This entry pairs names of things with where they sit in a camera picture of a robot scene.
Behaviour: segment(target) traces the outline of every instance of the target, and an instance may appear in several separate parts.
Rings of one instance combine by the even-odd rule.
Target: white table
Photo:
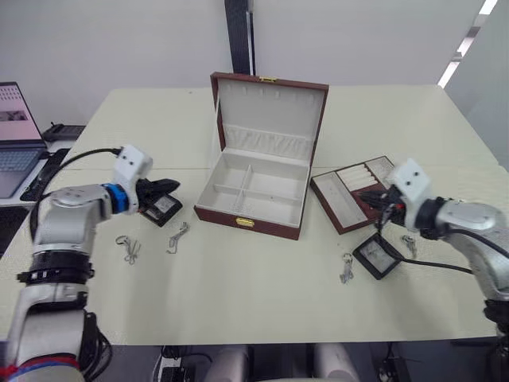
[[[376,134],[377,142],[367,141],[367,146],[362,146],[357,152],[355,147],[350,148],[349,145],[364,142],[363,133],[373,127],[362,125],[351,130],[343,127],[348,133],[342,134],[350,137],[350,143],[341,141],[334,127],[346,125],[339,120],[343,114],[337,112],[337,108],[343,107],[340,103],[335,104],[334,99],[337,101],[336,97],[341,94],[341,99],[347,102],[348,92],[351,92],[352,98],[361,99],[361,93],[364,92],[366,99],[372,99],[374,89],[381,95],[383,87],[333,88],[317,149],[317,161],[321,158],[322,166],[331,163],[341,166],[379,154],[387,154],[396,160],[411,154],[432,178],[437,195],[483,201],[509,214],[507,172],[496,165],[486,146],[457,114],[445,94],[435,87],[417,87],[417,90],[433,93],[437,99],[442,99],[444,106],[428,96],[418,97],[415,95],[416,88],[396,88],[399,92],[406,89],[407,98],[415,96],[421,100],[423,106],[419,107],[415,101],[414,112],[431,109],[434,105],[437,109],[434,118],[447,115],[452,126],[450,128],[456,133],[431,129],[427,134],[441,134],[442,141],[429,138],[423,142],[427,134],[412,127],[410,129],[414,133],[411,136],[410,133],[404,134],[403,125],[423,127],[427,123],[430,126],[437,124],[431,124],[431,119],[427,123],[422,121],[423,111],[418,114],[421,118],[416,117],[413,123],[409,123],[407,119],[414,113],[400,110],[399,114],[406,116],[405,123],[397,125],[397,117],[389,119],[388,115],[387,119],[383,119],[386,124],[378,125],[378,129],[384,128],[387,133],[375,130],[373,134]],[[389,94],[393,90],[394,87],[387,87]],[[153,96],[150,104],[162,105],[167,94],[173,94],[178,99],[178,92],[184,95],[187,91],[140,92],[159,93],[161,97]],[[133,118],[132,104],[125,103],[122,107],[122,99],[135,98],[135,93],[113,92],[89,127],[92,127],[91,131],[99,133],[99,125],[102,124],[107,134],[100,140],[100,146],[118,146],[121,142],[141,143],[140,146],[154,155],[156,168],[158,163],[159,166],[167,166],[153,170],[150,178],[171,177],[180,181],[182,186],[177,190],[176,197],[183,201],[185,208],[164,228],[156,227],[139,215],[116,216],[99,227],[91,260],[96,276],[89,282],[91,293],[87,308],[98,314],[100,327],[112,343],[191,345],[408,341],[494,334],[493,324],[482,313],[483,296],[470,275],[401,264],[384,280],[376,281],[360,264],[354,263],[355,278],[346,286],[341,284],[339,274],[343,270],[343,253],[352,251],[372,233],[373,228],[362,228],[339,236],[312,191],[308,193],[299,241],[199,221],[192,206],[207,180],[208,171],[200,168],[206,166],[207,156],[202,155],[200,150],[191,150],[186,142],[192,137],[196,147],[205,148],[208,145],[205,141],[210,138],[212,129],[209,133],[202,131],[202,134],[198,134],[197,127],[183,127],[179,122],[185,121],[185,113],[175,115],[174,120],[172,113],[160,115],[158,127],[151,124],[149,126],[152,128],[147,127],[144,134],[138,128],[130,130],[126,127],[125,123],[130,118],[121,126],[117,125],[114,113],[107,110],[107,105],[114,105],[117,112],[122,109],[132,114],[130,117]],[[189,102],[188,109],[192,106],[192,101]],[[378,109],[374,104],[370,106],[373,110],[367,109],[358,121],[367,123],[368,119],[374,118],[366,115],[386,113],[384,107]],[[188,117],[197,120],[196,115]],[[443,119],[439,123],[441,129],[447,127]],[[161,139],[146,138],[158,134],[163,126],[179,126],[173,129],[173,133],[168,133],[174,138],[169,146],[162,144]],[[392,126],[397,126],[396,132],[389,128]],[[93,134],[87,133],[88,128],[77,142],[76,151],[98,146],[91,145],[94,139]],[[393,137],[401,134],[406,139],[398,145],[394,144]],[[426,148],[420,148],[415,142],[416,135]],[[338,155],[331,154],[335,145],[341,146]],[[53,186],[109,181],[111,164],[109,161],[102,163],[101,159],[84,162],[82,166],[89,168],[64,171]],[[329,169],[317,167],[313,172],[326,170]],[[191,230],[181,239],[179,252],[169,255],[165,253],[168,238],[178,231],[182,221],[189,222]],[[400,235],[405,232],[403,228],[391,225],[384,236],[408,255],[399,241]],[[123,248],[114,243],[119,235],[129,235],[142,244],[140,257],[133,266],[123,261]],[[417,240],[418,259],[467,265],[464,257],[447,244],[420,238]],[[0,290],[9,291],[0,294],[0,338],[6,337],[16,292],[22,288],[16,282],[15,275],[27,269],[30,253],[29,233],[25,227],[0,261]]]
[[[50,153],[54,153],[59,149],[70,149],[74,142],[75,141],[56,141],[53,143],[48,143],[48,151]],[[47,159],[44,159],[36,164],[32,172],[30,172],[29,176],[25,178],[23,183],[21,183],[21,185],[17,188],[16,192],[13,194],[12,197],[0,198],[0,208],[21,206],[29,209],[30,207],[32,207],[32,205],[34,204],[33,201],[22,201],[20,197],[25,192],[26,188],[30,185],[30,183],[32,183],[33,179],[37,177],[37,175],[45,166],[47,161],[48,161]]]

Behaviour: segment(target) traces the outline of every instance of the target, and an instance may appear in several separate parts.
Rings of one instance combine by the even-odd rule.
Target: white wall
[[[445,87],[509,170],[509,0],[499,0]]]
[[[257,74],[436,84],[484,0],[254,0]]]
[[[209,86],[216,70],[231,71],[223,0],[0,0],[0,82],[41,128],[86,123],[114,88]]]

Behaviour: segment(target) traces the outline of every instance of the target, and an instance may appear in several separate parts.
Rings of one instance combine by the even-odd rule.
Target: floor
[[[467,345],[455,345],[451,341],[399,342],[394,344],[393,350],[395,355],[407,359],[412,382],[479,382],[484,380],[485,355],[493,341],[472,339],[465,341]],[[361,381],[377,382],[375,370],[387,354],[387,343],[347,343],[345,346]],[[194,353],[207,353],[212,359],[219,349],[220,346],[192,347]],[[251,349],[250,382],[306,376],[305,344],[254,345]],[[115,346],[113,361],[98,381],[149,381],[159,351],[158,346]],[[203,381],[208,360],[193,357],[186,362],[196,366],[196,382]]]

